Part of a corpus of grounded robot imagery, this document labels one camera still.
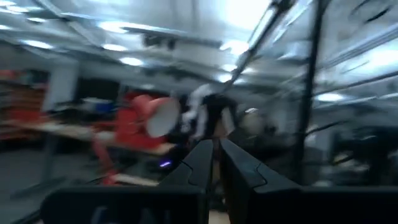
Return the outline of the red desk lamp white shade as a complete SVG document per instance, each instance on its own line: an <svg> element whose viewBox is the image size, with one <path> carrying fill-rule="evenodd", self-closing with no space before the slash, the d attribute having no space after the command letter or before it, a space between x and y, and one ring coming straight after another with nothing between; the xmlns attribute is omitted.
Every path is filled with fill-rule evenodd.
<svg viewBox="0 0 398 224"><path fill-rule="evenodd" d="M177 125L180 103L175 98L152 98L139 95L118 109L114 122L97 122L92 126L92 148L97 155L104 176L103 185L156 186L155 180L123 174L115 167L108 146L130 149L135 152L164 155L174 145L165 136Z"/></svg>

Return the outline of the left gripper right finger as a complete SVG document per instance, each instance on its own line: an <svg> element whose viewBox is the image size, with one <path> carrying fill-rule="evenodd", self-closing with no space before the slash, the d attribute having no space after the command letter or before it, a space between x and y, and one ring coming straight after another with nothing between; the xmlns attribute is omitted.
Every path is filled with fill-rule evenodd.
<svg viewBox="0 0 398 224"><path fill-rule="evenodd" d="M270 169L233 142L223 139L221 177L227 196L243 199L284 198L300 193L300 186Z"/></svg>

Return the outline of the black rig frame post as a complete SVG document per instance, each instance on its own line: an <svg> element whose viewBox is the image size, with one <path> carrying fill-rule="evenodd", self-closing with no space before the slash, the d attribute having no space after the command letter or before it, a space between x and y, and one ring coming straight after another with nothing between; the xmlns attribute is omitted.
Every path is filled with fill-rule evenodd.
<svg viewBox="0 0 398 224"><path fill-rule="evenodd" d="M296 143L293 151L292 173L293 181L298 184L303 182L303 160L305 153L305 138L307 127L312 111L313 85L316 74L318 48L321 39L323 15L330 0L314 0L315 15L311 33L310 56L305 79L303 81L304 89L301 97L300 110L298 115L298 126L296 132Z"/></svg>

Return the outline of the black rig diagonal bar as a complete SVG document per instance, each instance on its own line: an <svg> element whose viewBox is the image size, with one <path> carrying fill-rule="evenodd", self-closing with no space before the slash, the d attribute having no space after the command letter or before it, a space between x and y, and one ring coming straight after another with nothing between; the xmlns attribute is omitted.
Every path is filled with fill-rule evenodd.
<svg viewBox="0 0 398 224"><path fill-rule="evenodd" d="M244 69L254 60L254 57L260 51L262 44L273 33L278 23L282 20L284 14L295 4L295 0L272 0L266 13L262 17L258 27L254 31L252 42L245 53L239 56L237 67L231 72L231 79L228 80L222 93L227 92L234 82L241 76Z"/></svg>

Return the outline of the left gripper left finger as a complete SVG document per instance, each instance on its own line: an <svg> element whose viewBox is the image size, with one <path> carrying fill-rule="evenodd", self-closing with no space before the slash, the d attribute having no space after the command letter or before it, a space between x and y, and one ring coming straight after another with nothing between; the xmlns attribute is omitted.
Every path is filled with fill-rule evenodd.
<svg viewBox="0 0 398 224"><path fill-rule="evenodd" d="M213 142L200 141L159 186L184 185L208 189L213 170Z"/></svg>

